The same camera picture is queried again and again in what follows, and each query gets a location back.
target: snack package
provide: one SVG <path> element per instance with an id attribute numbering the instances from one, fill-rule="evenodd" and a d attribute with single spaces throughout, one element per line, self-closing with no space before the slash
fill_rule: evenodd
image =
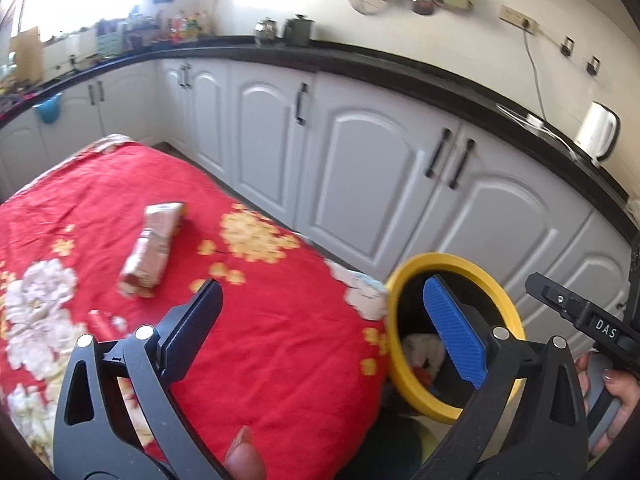
<path id="1" fill-rule="evenodd" d="M 153 297 L 169 258 L 171 240 L 184 215 L 183 202 L 145 207 L 144 228 L 120 271 L 118 290 L 127 297 Z"/>

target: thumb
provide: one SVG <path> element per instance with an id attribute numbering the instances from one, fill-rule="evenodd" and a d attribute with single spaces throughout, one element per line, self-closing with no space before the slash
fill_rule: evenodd
<path id="1" fill-rule="evenodd" d="M 225 468 L 236 480 L 266 480 L 267 471 L 254 446 L 251 430 L 244 426 L 226 452 Z"/>
<path id="2" fill-rule="evenodd" d="M 604 383 L 609 393 L 620 399 L 622 408 L 633 410 L 640 400 L 640 385 L 631 374 L 618 370 L 605 370 Z"/>

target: metal container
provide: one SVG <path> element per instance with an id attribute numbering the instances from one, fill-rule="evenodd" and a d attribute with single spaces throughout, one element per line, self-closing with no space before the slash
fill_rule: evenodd
<path id="1" fill-rule="evenodd" d="M 594 166 L 608 159 L 620 136 L 620 118 L 613 110 L 591 103 L 574 142 L 589 155 Z"/>
<path id="2" fill-rule="evenodd" d="M 278 24 L 271 18 L 264 18 L 255 24 L 254 35 L 255 44 L 264 45 L 276 41 Z"/>
<path id="3" fill-rule="evenodd" d="M 304 14 L 296 14 L 284 25 L 282 39 L 291 46 L 307 46 L 311 40 L 311 27 L 314 20 L 306 19 Z"/>

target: white kettle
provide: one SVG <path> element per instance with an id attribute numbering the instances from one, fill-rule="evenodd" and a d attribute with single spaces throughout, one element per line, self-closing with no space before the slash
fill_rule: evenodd
<path id="1" fill-rule="evenodd" d="M 593 102 L 574 142 L 597 167 L 611 156 L 619 136 L 620 118 L 610 108 Z"/>

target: fingernail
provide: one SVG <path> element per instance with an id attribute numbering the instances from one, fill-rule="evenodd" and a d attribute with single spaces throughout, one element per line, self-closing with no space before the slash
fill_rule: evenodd
<path id="1" fill-rule="evenodd" d="M 231 446 L 229 446 L 229 451 L 226 452 L 225 460 L 229 458 L 229 456 L 238 448 L 238 446 L 240 446 L 240 444 L 251 444 L 252 439 L 253 435 L 251 433 L 251 428 L 249 428 L 248 426 L 243 426 L 242 428 L 240 428 L 240 431 L 238 431 L 238 434 L 236 435 L 234 441 L 231 443 Z"/>

